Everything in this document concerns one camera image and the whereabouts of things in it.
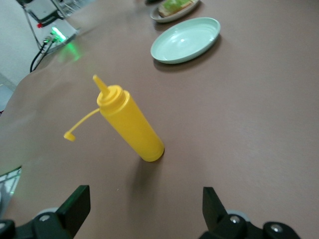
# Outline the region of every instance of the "metal screw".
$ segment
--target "metal screw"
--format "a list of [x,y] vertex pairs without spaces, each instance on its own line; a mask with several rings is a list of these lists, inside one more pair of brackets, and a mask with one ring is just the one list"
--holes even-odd
[[233,223],[240,223],[240,219],[239,219],[239,217],[237,217],[237,216],[231,216],[231,217],[230,217],[230,220],[231,220]]
[[44,221],[48,220],[49,218],[50,218],[49,215],[43,215],[42,217],[39,218],[39,221],[44,222]]
[[283,228],[280,225],[278,225],[278,224],[272,224],[270,228],[274,232],[277,232],[277,233],[282,233],[283,232]]

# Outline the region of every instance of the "bottle nozzle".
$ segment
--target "bottle nozzle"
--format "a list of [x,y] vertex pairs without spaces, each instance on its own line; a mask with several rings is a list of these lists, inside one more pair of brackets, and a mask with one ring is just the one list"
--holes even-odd
[[101,100],[104,100],[110,93],[110,90],[108,89],[107,85],[105,85],[105,83],[97,75],[93,76],[93,80],[95,84],[99,87],[100,91],[102,92]]
[[75,130],[81,123],[83,123],[87,118],[91,117],[95,113],[99,112],[100,108],[97,108],[96,110],[93,110],[92,112],[88,113],[86,116],[84,116],[79,122],[77,122],[69,131],[67,131],[64,134],[64,138],[73,142],[75,140],[75,136],[72,134],[72,131]]

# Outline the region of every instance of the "sandwich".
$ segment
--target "sandwich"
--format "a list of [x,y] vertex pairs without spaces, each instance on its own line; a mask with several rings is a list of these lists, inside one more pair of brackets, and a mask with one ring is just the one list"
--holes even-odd
[[161,17],[171,16],[193,3],[193,0],[165,0],[159,5],[159,15]]

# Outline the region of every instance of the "white plate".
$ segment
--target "white plate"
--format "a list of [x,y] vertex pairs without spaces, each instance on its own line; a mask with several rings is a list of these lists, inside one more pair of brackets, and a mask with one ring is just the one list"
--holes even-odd
[[207,51],[219,32],[220,24],[213,18],[198,17],[181,22],[154,41],[151,55],[166,64],[189,61]]
[[196,6],[200,3],[200,0],[192,0],[193,3],[191,5],[189,5],[188,7],[184,8],[183,10],[171,15],[171,16],[167,16],[167,17],[161,17],[159,14],[159,7],[156,7],[150,14],[150,17],[157,21],[157,22],[161,22],[161,23],[165,23],[165,22],[171,22],[171,21],[175,21],[179,18],[181,18],[182,16],[185,16],[186,14],[188,14],[189,12],[193,11]]

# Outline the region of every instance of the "yellow squeeze bottle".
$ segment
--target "yellow squeeze bottle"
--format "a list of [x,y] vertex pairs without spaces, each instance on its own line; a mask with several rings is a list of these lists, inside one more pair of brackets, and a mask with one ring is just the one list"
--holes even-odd
[[143,160],[153,162],[159,159],[164,154],[164,144],[154,132],[130,93],[120,86],[106,86],[96,75],[93,76],[93,80],[101,90],[97,98],[99,108],[81,119],[64,134],[64,137],[74,141],[75,136],[72,131],[88,117],[99,111]]

